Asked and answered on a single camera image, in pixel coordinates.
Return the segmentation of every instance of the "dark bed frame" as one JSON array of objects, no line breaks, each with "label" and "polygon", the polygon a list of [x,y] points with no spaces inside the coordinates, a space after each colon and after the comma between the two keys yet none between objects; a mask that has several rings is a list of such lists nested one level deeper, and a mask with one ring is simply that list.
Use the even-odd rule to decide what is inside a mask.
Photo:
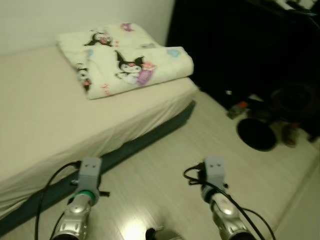
[{"label": "dark bed frame", "polygon": [[[190,105],[181,113],[156,127],[154,130],[138,137],[135,140],[125,143],[117,150],[103,155],[101,157],[101,172],[105,173],[131,155],[149,146],[160,138],[168,135],[174,130],[182,127],[191,116],[195,105],[196,103],[194,101],[191,102]],[[74,172],[73,174],[65,177],[64,179],[60,180],[56,184],[51,185],[50,188],[48,188],[42,203],[43,211],[56,204],[60,200],[66,198],[75,191],[76,187],[71,186],[70,182],[71,180],[76,179],[77,175],[78,172]],[[40,194],[41,190],[29,197],[29,199],[24,202],[18,209],[14,210],[9,215],[0,220],[0,237],[36,215]]]}]

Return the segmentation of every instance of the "small bottle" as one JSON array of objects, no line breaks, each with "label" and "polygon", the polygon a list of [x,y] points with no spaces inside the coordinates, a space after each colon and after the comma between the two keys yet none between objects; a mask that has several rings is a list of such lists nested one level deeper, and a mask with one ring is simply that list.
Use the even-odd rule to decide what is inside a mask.
[{"label": "small bottle", "polygon": [[230,119],[235,119],[236,117],[240,116],[242,113],[246,111],[246,108],[248,107],[248,103],[245,101],[241,101],[240,103],[233,105],[229,111],[227,112],[227,116]]}]

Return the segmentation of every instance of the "cartoon print blanket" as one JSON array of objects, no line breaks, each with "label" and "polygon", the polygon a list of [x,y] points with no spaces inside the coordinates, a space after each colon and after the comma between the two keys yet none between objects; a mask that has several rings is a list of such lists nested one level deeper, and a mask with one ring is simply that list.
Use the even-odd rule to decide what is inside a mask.
[{"label": "cartoon print blanket", "polygon": [[193,73],[182,47],[163,47],[134,23],[57,36],[88,99],[184,78]]}]

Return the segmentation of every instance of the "mattress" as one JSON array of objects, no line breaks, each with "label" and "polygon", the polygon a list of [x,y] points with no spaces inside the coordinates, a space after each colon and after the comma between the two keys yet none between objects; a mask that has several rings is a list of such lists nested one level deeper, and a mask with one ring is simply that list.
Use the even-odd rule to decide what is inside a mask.
[{"label": "mattress", "polygon": [[55,46],[0,57],[0,79],[0,219],[62,165],[148,133],[182,112],[198,90],[181,78],[87,100]]}]

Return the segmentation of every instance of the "white laminate floor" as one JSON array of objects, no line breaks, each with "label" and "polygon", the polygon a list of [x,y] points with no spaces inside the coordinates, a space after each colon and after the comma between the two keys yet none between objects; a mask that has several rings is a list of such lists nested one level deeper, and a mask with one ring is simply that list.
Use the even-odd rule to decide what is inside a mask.
[{"label": "white laminate floor", "polygon": [[[319,164],[319,150],[301,132],[295,149],[279,143],[273,151],[258,152],[238,138],[238,119],[228,119],[225,110],[203,92],[195,100],[197,106],[185,126],[102,176],[100,189],[110,191],[111,197],[101,198],[93,207],[88,240],[144,240],[147,228],[159,226],[186,240],[219,240],[200,187],[189,186],[182,177],[186,168],[206,156],[225,158],[230,193],[277,228],[305,175]],[[41,214],[40,240],[49,238],[66,201]],[[266,235],[263,224],[252,219]],[[32,240],[34,223],[29,220],[1,240]]]}]

